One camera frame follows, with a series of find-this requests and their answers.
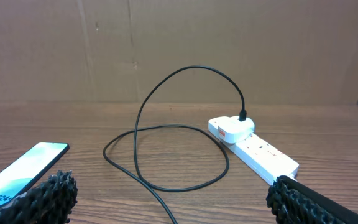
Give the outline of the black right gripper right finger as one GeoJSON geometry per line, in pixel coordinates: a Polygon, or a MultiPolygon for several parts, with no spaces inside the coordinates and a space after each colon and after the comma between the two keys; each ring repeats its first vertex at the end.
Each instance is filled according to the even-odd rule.
{"type": "Polygon", "coordinates": [[[358,224],[358,214],[282,175],[269,187],[268,208],[278,224],[358,224]]]}

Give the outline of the white power strip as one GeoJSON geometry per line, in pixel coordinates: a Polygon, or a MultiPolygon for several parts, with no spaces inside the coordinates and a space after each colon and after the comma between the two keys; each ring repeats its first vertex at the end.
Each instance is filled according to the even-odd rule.
{"type": "Polygon", "coordinates": [[[255,131],[248,138],[235,144],[229,144],[220,139],[218,136],[218,121],[223,117],[228,116],[210,119],[208,121],[208,131],[266,183],[272,185],[282,175],[295,179],[300,166],[299,163],[260,138],[255,131]]]}

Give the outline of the white charger plug adapter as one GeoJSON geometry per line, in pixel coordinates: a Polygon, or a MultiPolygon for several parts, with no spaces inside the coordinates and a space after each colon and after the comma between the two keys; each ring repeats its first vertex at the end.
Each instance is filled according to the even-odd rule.
{"type": "Polygon", "coordinates": [[[250,118],[240,121],[238,116],[233,116],[223,117],[218,121],[218,136],[229,144],[243,141],[254,131],[255,124],[250,118]]]}

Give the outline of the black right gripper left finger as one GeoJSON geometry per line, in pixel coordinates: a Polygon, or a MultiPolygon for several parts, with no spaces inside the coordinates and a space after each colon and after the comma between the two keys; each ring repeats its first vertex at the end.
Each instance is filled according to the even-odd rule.
{"type": "Polygon", "coordinates": [[[0,224],[66,224],[77,204],[72,171],[58,171],[46,181],[0,207],[0,224]]]}

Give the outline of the blue Samsung smartphone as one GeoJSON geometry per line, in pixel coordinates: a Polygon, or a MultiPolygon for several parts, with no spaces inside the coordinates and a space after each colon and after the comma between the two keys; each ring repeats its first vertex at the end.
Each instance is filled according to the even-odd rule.
{"type": "Polygon", "coordinates": [[[66,152],[62,142],[39,142],[0,172],[0,206],[29,190],[66,152]]]}

